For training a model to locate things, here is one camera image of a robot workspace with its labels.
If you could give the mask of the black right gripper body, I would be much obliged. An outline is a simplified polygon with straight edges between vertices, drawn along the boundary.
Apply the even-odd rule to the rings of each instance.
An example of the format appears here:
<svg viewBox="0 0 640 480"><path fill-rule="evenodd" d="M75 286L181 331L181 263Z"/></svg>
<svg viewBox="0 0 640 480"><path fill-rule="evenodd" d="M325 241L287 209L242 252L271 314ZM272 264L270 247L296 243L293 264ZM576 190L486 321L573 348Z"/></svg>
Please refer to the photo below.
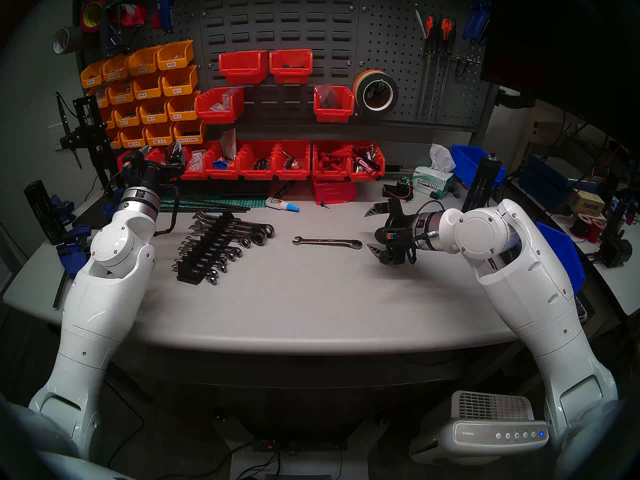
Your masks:
<svg viewBox="0 0 640 480"><path fill-rule="evenodd" d="M404 216L402 221L386 224L375 231L375 239L379 245L394 247L396 264L404 264L408 261L415 264L417 260L417 241L423 239L427 214L419 213Z"/></svg>

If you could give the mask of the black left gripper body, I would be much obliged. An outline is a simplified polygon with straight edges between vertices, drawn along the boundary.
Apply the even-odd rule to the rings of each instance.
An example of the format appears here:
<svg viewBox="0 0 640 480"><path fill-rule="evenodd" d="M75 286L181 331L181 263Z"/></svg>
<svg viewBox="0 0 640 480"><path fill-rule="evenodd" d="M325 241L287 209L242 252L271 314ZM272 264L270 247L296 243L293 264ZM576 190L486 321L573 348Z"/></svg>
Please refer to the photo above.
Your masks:
<svg viewBox="0 0 640 480"><path fill-rule="evenodd" d="M171 167L167 164L145 159L144 167L135 167L135 153L127 153L122 158L122 178L128 188L142 187L159 191L160 186L168 184L184 174L185 168Z"/></svg>

